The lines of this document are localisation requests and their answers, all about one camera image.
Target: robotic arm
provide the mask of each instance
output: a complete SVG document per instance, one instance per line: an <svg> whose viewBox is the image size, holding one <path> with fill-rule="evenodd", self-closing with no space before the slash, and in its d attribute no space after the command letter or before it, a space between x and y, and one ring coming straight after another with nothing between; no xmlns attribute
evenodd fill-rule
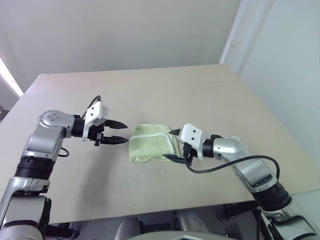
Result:
<svg viewBox="0 0 320 240"><path fill-rule="evenodd" d="M252 156L244 140L239 137L228 136L223 138L219 135L211 135L211 138L206 138L202 130L189 123L184 125L182 130L177 129L170 133L179 136L181 142L184 143L184 158L178 158L170 154L165 156L174 162L186 164L192 172L213 172L232 165L236 176L252 194L272 226L275 226L275 229L270 229L273 231L271 233L274 237L279 233L282 236L279 239L293 239L291 235L286 237L285 232L296 233L295 237L300 237L302 234L320 236L316 224L296 204L278 181L279 165L273 158L260 155ZM193 157L198 157L200 160L204 160L204 157L216 158L227 164L209 171L194 170L191 168ZM273 160L276 163L276 175L260 157ZM302 221L300 220L297 223L295 220L297 218L302 219ZM285 232L282 232L284 228L281 226L283 225L287 228Z"/></svg>
<svg viewBox="0 0 320 240"><path fill-rule="evenodd" d="M14 177L9 180L0 202L0 239L42 240L49 223L51 200L47 193L55 162L67 157L63 139L78 137L99 144L122 144L120 136L106 137L104 128L124 129L121 122L109 120L108 108L101 101L89 106L86 118L57 110L43 112L36 130L29 137Z"/></svg>

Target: folded towel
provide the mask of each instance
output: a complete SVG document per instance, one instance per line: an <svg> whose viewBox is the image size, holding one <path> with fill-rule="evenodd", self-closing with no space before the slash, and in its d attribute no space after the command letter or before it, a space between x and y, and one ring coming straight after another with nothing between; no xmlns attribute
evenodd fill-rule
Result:
<svg viewBox="0 0 320 240"><path fill-rule="evenodd" d="M163 154L181 156L176 137L165 125L140 124L132 130L129 140L129 159L133 163L170 162Z"/></svg>

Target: beige table surface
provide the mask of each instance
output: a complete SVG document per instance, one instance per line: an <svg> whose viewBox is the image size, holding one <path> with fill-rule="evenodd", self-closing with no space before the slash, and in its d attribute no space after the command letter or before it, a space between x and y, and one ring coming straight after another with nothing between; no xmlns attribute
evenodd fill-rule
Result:
<svg viewBox="0 0 320 240"><path fill-rule="evenodd" d="M226 65L40 75L0 124L0 194L15 173L22 150L45 110L81 115L101 95L109 117L128 129L105 135L130 137L137 124L172 129L192 123L209 136L242 137L253 153L278 160L280 182L291 193L319 188L314 162L288 130ZM174 162L129 162L129 144L101 145L65 139L47 197L50 222L133 215L251 200L232 168L195 174ZM221 164L195 161L194 168Z"/></svg>

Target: black cable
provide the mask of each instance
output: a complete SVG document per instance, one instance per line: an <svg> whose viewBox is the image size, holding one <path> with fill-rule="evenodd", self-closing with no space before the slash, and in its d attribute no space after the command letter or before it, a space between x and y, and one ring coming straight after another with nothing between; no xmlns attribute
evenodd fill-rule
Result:
<svg viewBox="0 0 320 240"><path fill-rule="evenodd" d="M94 102L98 102L98 101L101 101L101 96L100 96L100 95L96 96L96 97L91 101L91 103L89 104L89 106L88 106L86 109L90 108L90 107L94 104ZM86 113L87 113L87 110L85 110L84 114L82 115L82 117L81 117L82 119L85 117Z"/></svg>
<svg viewBox="0 0 320 240"><path fill-rule="evenodd" d="M239 158L237 160L234 160L234 161L231 161L231 162L228 162L226 164L223 164L223 165L220 165L220 166L217 166L217 167L214 167L214 168L210 168L210 169L206 169L206 170L195 170L193 169L191 166L188 165L188 159L187 159L187 156L184 156L184 164L185 166L193 173L196 173L196 174L205 174L205 173L211 173L211 172L214 172L214 171L217 171L219 169L223 169L223 168L226 168L228 166L231 166L233 164L238 164L238 163L241 163L243 161L246 161L246 160L250 160L250 159L268 159L270 161L272 161L275 165L275 168L276 168L276 178L279 180L279 176L280 176L280 166L278 164L278 162L270 157L270 156L265 156L265 155L252 155L252 156L245 156L245 157L242 157L242 158Z"/></svg>
<svg viewBox="0 0 320 240"><path fill-rule="evenodd" d="M261 219L262 219L260 207L258 209L258 216L257 217L258 218L256 220L256 240L259 240L260 239L260 225L261 225Z"/></svg>
<svg viewBox="0 0 320 240"><path fill-rule="evenodd" d="M65 149L64 147L61 147L60 149L62 149L63 151L65 151L65 155L62 155L62 154L59 154L58 156L59 157L62 157L62 158L66 158L69 156L69 151L67 149Z"/></svg>

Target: table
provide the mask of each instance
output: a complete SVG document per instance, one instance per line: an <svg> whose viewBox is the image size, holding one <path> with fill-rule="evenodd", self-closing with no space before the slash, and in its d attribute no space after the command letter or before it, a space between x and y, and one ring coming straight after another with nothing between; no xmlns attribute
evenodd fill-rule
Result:
<svg viewBox="0 0 320 240"><path fill-rule="evenodd" d="M29 135L45 110L81 115L101 95L109 117L172 129L192 123L208 134L238 136L250 150L277 159L280 182L291 194L319 188L319 171L288 130L224 64L157 69L42 74L0 124L0 194L15 173ZM51 223L81 221L252 200L232 168L195 174L174 162L129 162L129 144L94 146L65 139L47 197ZM196 160L194 168L220 165ZM272 163L267 163L274 170Z"/></svg>

